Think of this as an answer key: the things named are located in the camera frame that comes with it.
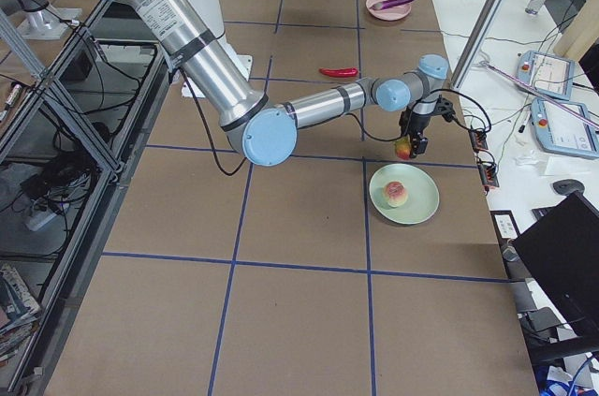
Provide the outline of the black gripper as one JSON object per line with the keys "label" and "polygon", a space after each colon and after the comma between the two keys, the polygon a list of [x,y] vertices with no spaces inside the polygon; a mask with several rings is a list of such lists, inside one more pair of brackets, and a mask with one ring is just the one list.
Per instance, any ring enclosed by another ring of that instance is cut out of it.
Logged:
{"label": "black gripper", "polygon": [[411,136],[411,156],[418,156],[426,153],[429,140],[423,134],[430,124],[431,115],[420,114],[413,110],[409,110],[407,111],[406,120],[406,134]]}

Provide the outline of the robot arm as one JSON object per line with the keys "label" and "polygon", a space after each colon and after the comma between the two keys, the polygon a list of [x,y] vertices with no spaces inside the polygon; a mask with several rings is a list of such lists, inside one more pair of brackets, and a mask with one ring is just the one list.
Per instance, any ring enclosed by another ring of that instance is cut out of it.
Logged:
{"label": "robot arm", "polygon": [[168,54],[219,114],[231,147],[260,166],[275,166],[294,151],[302,128],[377,105],[401,113],[401,133],[414,157],[426,149],[423,130],[436,112],[448,61],[437,54],[391,79],[362,78],[294,101],[273,104],[254,90],[227,44],[219,0],[110,0],[132,7]]}

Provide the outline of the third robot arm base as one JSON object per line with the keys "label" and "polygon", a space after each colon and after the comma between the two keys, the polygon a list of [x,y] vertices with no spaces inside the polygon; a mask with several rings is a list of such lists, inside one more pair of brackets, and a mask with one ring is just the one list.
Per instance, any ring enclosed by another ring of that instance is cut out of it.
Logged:
{"label": "third robot arm base", "polygon": [[1,0],[1,10],[8,17],[22,13],[24,20],[17,30],[32,40],[60,39],[79,24],[82,13],[81,8],[55,7],[49,0]]}

